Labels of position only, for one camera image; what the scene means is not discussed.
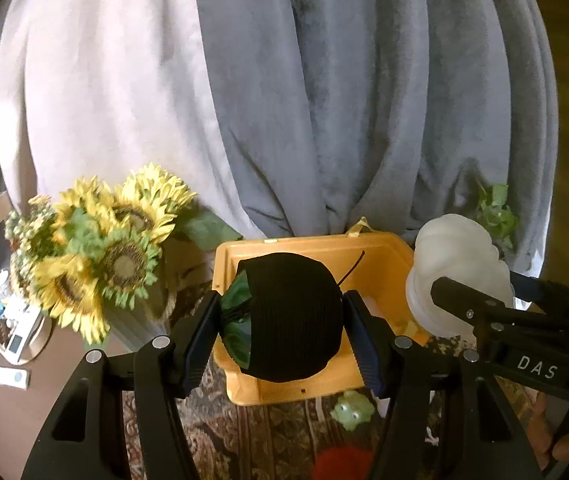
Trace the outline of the person's right hand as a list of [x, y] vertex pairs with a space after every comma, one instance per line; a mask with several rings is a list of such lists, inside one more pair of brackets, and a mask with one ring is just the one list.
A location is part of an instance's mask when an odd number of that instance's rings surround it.
[[540, 469], [545, 469], [551, 460], [569, 462], [569, 434], [554, 440], [555, 429], [547, 419], [548, 396], [537, 392], [533, 414], [526, 433]]

